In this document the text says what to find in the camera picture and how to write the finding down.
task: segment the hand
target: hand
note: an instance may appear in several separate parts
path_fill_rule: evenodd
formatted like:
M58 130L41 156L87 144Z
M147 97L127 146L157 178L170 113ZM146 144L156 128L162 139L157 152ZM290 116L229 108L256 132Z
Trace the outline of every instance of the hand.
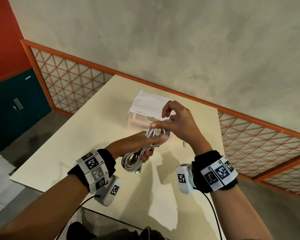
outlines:
M135 135L117 140L110 145L108 145L105 149L107 149L114 159L118 157L123 157L125 154L137 151L138 149L143 148L149 144L158 144L163 142L166 139L166 135L161 134L160 136L154 136L152 138L145 137L146 132L142 131ZM140 160L146 162L150 156L152 156L153 150L146 151L144 155L140 157Z
M188 143L196 155L212 150L208 141L201 134L189 109L178 101L168 101L162 109L162 118L169 116L172 122L152 122L151 128L161 128L173 132L178 138Z

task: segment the white table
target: white table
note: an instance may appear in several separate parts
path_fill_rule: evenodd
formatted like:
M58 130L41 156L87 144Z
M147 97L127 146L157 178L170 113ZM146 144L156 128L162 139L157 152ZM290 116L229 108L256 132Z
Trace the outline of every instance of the white table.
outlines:
M177 100L189 108L213 149L224 154L215 108L115 75L10 179L45 192L91 149L104 148L133 134L126 129L127 116L140 90ZM115 175L123 184L114 202L106 207L92 199L84 207L133 226L150 226L169 239L219 239L212 209L204 195L182 194L178 187L175 168L193 159L190 146L184 148L178 139L156 148L140 174L126 172L118 158Z

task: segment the teal cabinet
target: teal cabinet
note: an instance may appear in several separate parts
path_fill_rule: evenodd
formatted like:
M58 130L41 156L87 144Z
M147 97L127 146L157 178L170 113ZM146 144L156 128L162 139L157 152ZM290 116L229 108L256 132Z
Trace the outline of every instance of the teal cabinet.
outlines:
M33 69L0 83L0 151L51 111Z

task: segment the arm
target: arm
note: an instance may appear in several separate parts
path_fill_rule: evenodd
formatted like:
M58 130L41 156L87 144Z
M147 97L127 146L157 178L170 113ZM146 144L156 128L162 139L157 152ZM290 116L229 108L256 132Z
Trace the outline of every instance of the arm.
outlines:
M170 116L172 110L176 115ZM210 143L201 134L189 109L177 101L169 101L162 110L162 117L169 116L172 122L157 121L153 122L151 127L172 131L192 147L196 156L212 151ZM211 197L228 240L273 239L260 216L237 185L230 190L212 192Z
M160 143L164 139L165 136L145 138L143 131L115 141L105 149L116 159L145 145ZM148 160L152 154L152 151L147 151L141 160ZM66 176L4 226L0 230L0 239L53 240L88 193L88 188L75 175Z

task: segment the wristband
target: wristband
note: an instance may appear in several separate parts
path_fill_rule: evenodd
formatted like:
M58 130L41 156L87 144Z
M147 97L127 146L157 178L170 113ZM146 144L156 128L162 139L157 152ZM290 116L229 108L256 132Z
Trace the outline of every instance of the wristband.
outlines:
M106 185L116 171L116 161L106 149L91 150L76 162L78 165L74 166L68 174L75 174L92 194Z
M238 180L238 173L218 151L210 151L194 158L192 162L193 183L203 193L229 190Z

